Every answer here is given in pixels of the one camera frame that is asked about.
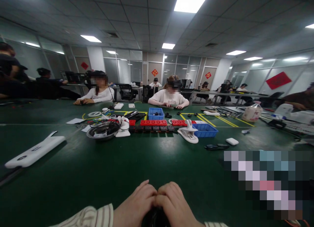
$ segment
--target white t-shirt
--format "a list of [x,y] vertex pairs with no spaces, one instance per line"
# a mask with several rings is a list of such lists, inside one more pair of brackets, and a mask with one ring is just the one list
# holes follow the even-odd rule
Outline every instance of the white t-shirt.
[[246,90],[245,88],[238,88],[236,91],[248,91],[248,90]]
[[78,100],[84,100],[84,99],[93,99],[95,103],[98,102],[106,102],[106,101],[113,101],[114,96],[114,90],[112,88],[107,88],[106,90],[99,92],[98,95],[96,95],[96,88],[92,88],[89,90],[87,95],[78,98]]
[[156,100],[161,103],[168,103],[171,105],[181,105],[185,101],[188,101],[179,92],[176,91],[175,93],[170,94],[167,89],[160,90],[150,99]]
[[152,82],[149,86],[150,87],[162,87],[162,85],[159,82],[157,82],[156,84]]

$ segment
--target plastic bottle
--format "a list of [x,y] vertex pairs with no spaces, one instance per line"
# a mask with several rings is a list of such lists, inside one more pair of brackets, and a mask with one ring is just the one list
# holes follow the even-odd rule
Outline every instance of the plastic bottle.
[[255,101],[254,105],[247,107],[242,115],[242,120],[247,122],[256,122],[263,112],[260,101]]

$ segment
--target blue plastic basket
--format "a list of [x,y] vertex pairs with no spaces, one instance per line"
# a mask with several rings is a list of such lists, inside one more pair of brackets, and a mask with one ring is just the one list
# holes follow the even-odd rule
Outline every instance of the blue plastic basket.
[[162,120],[164,119],[164,112],[162,108],[149,108],[148,111],[148,120]]
[[192,124],[193,128],[198,129],[194,132],[194,135],[198,138],[215,137],[218,130],[209,124]]

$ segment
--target striped sleeve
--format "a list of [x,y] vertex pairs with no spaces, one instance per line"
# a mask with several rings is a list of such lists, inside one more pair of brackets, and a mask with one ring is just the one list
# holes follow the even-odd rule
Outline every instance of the striped sleeve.
[[206,227],[228,227],[224,223],[219,222],[205,222]]
[[52,227],[112,227],[112,225],[113,206],[109,204],[98,210],[88,206],[71,218]]

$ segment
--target metal bowl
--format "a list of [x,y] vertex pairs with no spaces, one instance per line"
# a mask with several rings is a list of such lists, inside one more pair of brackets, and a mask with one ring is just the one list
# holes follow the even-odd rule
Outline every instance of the metal bowl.
[[107,121],[107,122],[103,122],[101,124],[98,124],[96,128],[89,129],[87,131],[87,133],[86,133],[87,137],[89,137],[91,139],[94,139],[96,141],[106,141],[106,140],[112,139],[118,133],[119,128],[117,128],[117,130],[115,132],[113,132],[113,133],[111,133],[109,135],[106,135],[106,136],[103,136],[103,137],[94,137],[95,131],[98,130],[100,126],[109,127],[109,124],[110,124],[110,122]]

